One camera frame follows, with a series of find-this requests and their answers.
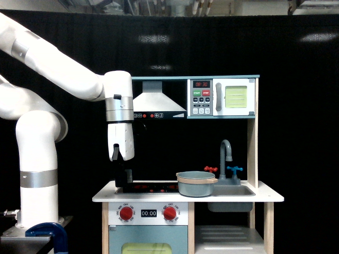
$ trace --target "gray pot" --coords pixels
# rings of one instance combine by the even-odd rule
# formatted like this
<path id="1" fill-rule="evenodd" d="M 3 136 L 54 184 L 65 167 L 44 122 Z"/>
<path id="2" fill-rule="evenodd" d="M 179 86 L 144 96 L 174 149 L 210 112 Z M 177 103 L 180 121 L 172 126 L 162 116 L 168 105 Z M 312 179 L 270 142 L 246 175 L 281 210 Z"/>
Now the gray pot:
<path id="1" fill-rule="evenodd" d="M 176 173 L 179 192 L 189 197 L 205 197 L 211 195 L 214 183 L 218 180 L 213 173 L 204 171 L 187 171 Z"/>

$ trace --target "pot handle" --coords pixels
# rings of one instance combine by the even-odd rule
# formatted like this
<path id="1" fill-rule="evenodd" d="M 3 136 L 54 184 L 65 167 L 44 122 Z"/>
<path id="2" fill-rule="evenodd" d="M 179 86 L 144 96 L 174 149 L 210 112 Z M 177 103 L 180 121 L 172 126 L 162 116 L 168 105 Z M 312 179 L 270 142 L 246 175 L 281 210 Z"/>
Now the pot handle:
<path id="1" fill-rule="evenodd" d="M 216 183 L 218 180 L 216 178 L 207 179 L 211 184 Z"/>

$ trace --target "silver range hood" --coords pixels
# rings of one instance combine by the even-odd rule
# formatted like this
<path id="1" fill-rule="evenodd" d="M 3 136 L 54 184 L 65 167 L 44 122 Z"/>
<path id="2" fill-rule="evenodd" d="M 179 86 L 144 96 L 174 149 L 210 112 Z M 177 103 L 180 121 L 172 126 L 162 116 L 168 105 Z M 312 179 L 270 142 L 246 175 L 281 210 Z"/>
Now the silver range hood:
<path id="1" fill-rule="evenodd" d="M 135 118 L 185 117 L 186 110 L 163 94 L 162 81 L 143 81 L 142 93 L 133 100 Z"/>

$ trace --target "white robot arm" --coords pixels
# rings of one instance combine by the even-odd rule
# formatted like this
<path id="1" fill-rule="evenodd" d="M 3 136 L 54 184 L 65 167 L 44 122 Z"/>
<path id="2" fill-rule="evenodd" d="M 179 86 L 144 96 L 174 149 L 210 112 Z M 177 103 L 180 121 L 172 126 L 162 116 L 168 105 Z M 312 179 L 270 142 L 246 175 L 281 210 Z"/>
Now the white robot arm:
<path id="1" fill-rule="evenodd" d="M 10 84 L 0 75 L 0 117 L 18 120 L 21 219 L 30 228 L 58 222 L 58 177 L 55 142 L 67 134 L 64 117 L 36 93 Z"/>
<path id="2" fill-rule="evenodd" d="M 105 100 L 110 160 L 116 159 L 118 152 L 124 160 L 134 157 L 133 94 L 129 73 L 112 71 L 97 75 L 2 13 L 0 49 L 78 98 Z"/>

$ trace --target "white countertop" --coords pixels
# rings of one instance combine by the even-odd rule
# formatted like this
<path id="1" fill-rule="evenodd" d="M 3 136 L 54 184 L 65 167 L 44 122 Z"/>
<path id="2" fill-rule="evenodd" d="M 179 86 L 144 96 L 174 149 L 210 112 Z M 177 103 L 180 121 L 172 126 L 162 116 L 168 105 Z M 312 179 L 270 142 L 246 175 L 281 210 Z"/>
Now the white countertop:
<path id="1" fill-rule="evenodd" d="M 94 202 L 283 202 L 284 197 L 259 181 L 258 189 L 255 189 L 247 181 L 241 181 L 241 185 L 251 189 L 255 196 L 207 196 L 186 197 L 180 193 L 120 193 L 115 186 L 115 181 L 106 184 L 93 198 Z"/>

